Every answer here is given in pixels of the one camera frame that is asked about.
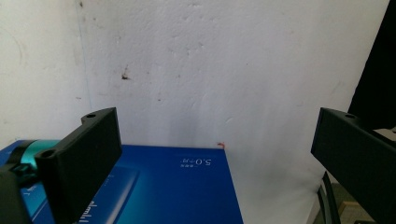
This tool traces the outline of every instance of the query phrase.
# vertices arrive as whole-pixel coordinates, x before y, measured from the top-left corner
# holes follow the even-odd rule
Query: blue cardboard box
[[[20,143],[0,151],[0,165]],[[243,223],[224,149],[122,149],[79,223]],[[40,183],[21,195],[34,223],[54,223]]]

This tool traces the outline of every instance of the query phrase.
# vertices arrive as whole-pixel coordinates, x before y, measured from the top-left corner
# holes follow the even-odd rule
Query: teal component
[[[59,140],[37,140],[33,142],[22,155],[21,163],[30,163],[36,170],[37,165],[35,164],[35,154],[39,151],[54,147],[59,143]]]

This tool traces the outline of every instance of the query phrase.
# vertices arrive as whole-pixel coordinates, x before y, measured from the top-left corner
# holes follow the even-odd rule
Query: dark spot
[[[128,78],[128,75],[126,75],[125,73],[123,73],[121,79],[123,79],[123,80],[129,80],[130,78]]]
[[[121,79],[122,80],[129,80],[130,79],[128,77],[128,65],[126,65],[124,72],[121,74]]]

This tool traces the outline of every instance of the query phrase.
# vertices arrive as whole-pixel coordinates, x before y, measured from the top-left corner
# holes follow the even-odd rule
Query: blue box
[[[1,165],[20,143],[0,151]],[[79,223],[243,223],[224,149],[122,149]],[[21,194],[34,223],[54,223],[40,183]]]

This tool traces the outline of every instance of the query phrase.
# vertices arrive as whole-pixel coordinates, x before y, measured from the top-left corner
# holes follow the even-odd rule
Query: white wall
[[[347,110],[388,2],[3,0],[0,144],[116,106],[124,144],[225,142],[245,223],[305,223],[318,110]]]

